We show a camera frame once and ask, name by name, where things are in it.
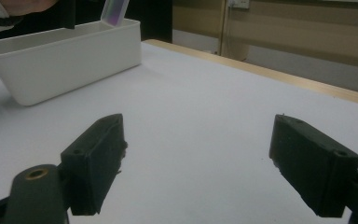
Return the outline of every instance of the white tabletop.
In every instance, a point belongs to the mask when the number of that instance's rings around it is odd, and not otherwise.
[[[142,45],[142,64],[44,103],[0,81],[0,199],[95,120],[124,116],[127,157],[95,217],[71,223],[347,223],[316,217],[269,159],[274,116],[303,119],[358,153],[358,104]]]

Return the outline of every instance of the beige wall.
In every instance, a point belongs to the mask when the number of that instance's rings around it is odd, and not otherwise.
[[[221,54],[237,60],[255,45],[358,66],[358,6],[251,0],[225,11],[224,2],[174,0],[173,28],[220,37]]]

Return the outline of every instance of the screw hole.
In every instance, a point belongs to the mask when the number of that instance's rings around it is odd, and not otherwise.
[[[348,156],[348,154],[346,152],[343,152],[343,151],[335,150],[334,153],[336,153],[336,155],[338,155],[338,156]]]
[[[28,173],[25,177],[27,180],[39,179],[48,174],[48,169],[36,169]]]

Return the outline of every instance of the rectangular container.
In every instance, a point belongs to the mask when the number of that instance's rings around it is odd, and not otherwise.
[[[141,62],[140,22],[96,21],[0,40],[0,78],[20,105],[34,105]]]

